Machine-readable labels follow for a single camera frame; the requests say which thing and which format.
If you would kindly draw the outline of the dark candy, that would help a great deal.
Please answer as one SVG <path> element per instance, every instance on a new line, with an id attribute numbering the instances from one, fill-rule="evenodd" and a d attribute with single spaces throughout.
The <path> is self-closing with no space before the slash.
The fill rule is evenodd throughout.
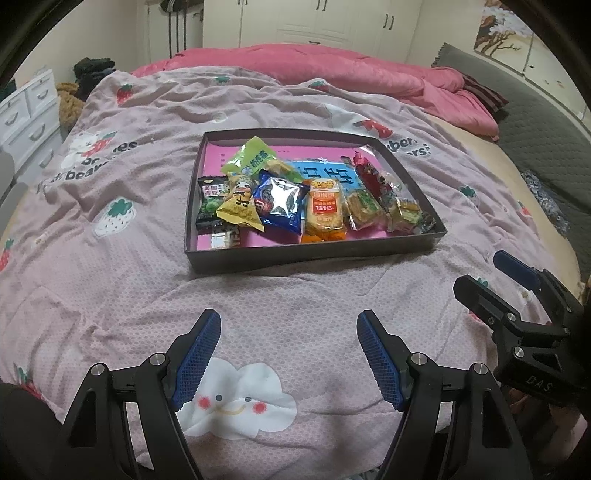
<path id="1" fill-rule="evenodd" d="M 427 234 L 431 232 L 437 225 L 435 218 L 429 212 L 423 212 L 420 223 L 418 224 L 418 231 L 420 234 Z"/>

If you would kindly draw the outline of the small clear cookie packet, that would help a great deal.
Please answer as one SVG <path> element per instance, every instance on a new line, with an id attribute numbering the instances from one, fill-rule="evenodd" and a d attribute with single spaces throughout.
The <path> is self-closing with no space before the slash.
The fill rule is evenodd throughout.
<path id="1" fill-rule="evenodd" d="M 422 219 L 423 211 L 415 200 L 396 197 L 388 210 L 388 231 L 412 235 Z"/>

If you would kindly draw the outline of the red cartoon snack bar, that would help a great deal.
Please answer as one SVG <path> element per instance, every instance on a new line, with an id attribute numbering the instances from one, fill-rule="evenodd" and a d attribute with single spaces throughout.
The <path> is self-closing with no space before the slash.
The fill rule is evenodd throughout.
<path id="1" fill-rule="evenodd" d="M 353 156 L 353 166 L 363 185 L 387 212 L 397 207 L 400 181 L 389 172 L 379 171 L 362 153 Z"/>

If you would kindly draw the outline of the clear green pastry packet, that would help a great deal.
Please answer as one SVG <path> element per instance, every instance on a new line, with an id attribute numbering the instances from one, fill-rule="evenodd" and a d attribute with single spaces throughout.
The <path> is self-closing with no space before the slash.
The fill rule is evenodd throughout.
<path id="1" fill-rule="evenodd" d="M 349 224 L 355 231 L 381 226 L 385 220 L 383 208 L 367 189 L 356 189 L 349 193 L 346 209 L 349 212 Z"/>

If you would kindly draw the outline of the orange cake packet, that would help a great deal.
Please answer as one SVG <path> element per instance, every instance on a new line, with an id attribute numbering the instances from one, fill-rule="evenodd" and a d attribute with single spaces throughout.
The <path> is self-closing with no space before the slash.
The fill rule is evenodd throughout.
<path id="1" fill-rule="evenodd" d="M 308 186 L 301 243 L 345 240 L 344 195 L 339 181 L 315 178 L 308 180 Z"/>

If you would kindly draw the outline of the blue oreo packet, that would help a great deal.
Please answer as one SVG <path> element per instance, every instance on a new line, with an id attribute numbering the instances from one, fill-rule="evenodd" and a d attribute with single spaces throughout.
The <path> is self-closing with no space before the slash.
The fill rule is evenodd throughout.
<path id="1" fill-rule="evenodd" d="M 263 169 L 252 196 L 259 218 L 266 226 L 283 228 L 301 235 L 301 219 L 310 187 L 295 183 Z"/>

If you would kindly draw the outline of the yellow panda snack bar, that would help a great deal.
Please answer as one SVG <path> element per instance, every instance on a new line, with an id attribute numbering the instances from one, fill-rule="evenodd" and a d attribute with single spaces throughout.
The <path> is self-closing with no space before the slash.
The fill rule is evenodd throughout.
<path id="1" fill-rule="evenodd" d="M 216 216 L 229 224 L 263 232 L 264 225 L 259 218 L 252 196 L 252 178 L 243 174 L 230 174 L 228 187 L 228 195 L 217 208 Z"/>

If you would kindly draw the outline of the dark green pea snack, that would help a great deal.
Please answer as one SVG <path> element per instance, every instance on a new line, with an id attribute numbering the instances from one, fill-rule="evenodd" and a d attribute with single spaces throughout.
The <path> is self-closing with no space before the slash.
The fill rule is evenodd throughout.
<path id="1" fill-rule="evenodd" d="M 223 223 L 216 211 L 228 196 L 228 177 L 202 176 L 198 178 L 197 184 L 200 204 L 195 218 L 195 227 L 198 234 L 211 234 L 220 229 Z"/>

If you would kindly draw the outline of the light green snack bag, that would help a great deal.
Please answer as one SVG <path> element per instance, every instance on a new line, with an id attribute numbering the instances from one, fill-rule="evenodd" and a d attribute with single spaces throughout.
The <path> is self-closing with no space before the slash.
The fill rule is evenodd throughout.
<path id="1" fill-rule="evenodd" d="M 269 145 L 259 136 L 254 136 L 246 141 L 221 167 L 225 175 L 242 174 L 249 177 L 259 175 L 261 169 L 266 168 L 270 160 L 276 160 L 277 155 Z"/>

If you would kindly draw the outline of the grey headboard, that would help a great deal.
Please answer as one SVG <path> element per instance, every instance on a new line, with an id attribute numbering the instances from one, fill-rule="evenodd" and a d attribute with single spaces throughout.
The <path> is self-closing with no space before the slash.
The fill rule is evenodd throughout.
<path id="1" fill-rule="evenodd" d="M 445 43 L 434 64 L 473 77 L 508 104 L 495 115 L 499 144 L 566 207 L 590 212 L 590 139 L 549 100 L 506 70 Z"/>

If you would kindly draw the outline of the dark striped pillow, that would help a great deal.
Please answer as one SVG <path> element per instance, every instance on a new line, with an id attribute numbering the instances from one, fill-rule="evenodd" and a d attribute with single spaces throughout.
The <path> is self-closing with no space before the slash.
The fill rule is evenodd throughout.
<path id="1" fill-rule="evenodd" d="M 503 95 L 469 75 L 463 74 L 463 79 L 464 89 L 472 93 L 496 120 L 503 120 L 508 116 L 505 107 L 509 101 Z"/>

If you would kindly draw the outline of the grey bench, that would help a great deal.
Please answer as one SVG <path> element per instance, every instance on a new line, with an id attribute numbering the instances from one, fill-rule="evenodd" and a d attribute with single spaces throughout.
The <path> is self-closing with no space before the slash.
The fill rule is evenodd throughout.
<path id="1" fill-rule="evenodd" d="M 15 163 L 10 154 L 1 152 L 0 168 L 0 234 L 3 235 L 28 186 L 16 180 Z"/>

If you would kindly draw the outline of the cream wardrobe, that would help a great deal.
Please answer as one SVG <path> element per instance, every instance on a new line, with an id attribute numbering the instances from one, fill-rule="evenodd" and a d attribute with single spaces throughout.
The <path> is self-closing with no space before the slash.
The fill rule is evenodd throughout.
<path id="1" fill-rule="evenodd" d="M 206 1 L 202 46 L 305 44 L 404 62 L 422 6 L 416 0 Z"/>

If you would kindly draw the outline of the black clothes pile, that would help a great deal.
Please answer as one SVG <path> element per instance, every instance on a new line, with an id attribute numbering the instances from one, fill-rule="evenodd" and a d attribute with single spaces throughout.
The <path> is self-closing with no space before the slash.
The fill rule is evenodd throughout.
<path id="1" fill-rule="evenodd" d="M 115 62 L 110 58 L 83 58 L 73 66 L 73 72 L 78 84 L 75 96 L 86 101 L 92 90 L 103 78 L 115 71 Z"/>

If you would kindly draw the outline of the tree wall painting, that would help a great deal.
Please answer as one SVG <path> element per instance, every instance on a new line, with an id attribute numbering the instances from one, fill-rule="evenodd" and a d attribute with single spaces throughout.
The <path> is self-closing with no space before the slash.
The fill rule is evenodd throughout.
<path id="1" fill-rule="evenodd" d="M 487 0 L 473 50 L 514 70 L 590 128 L 590 107 L 549 47 L 501 1 Z"/>

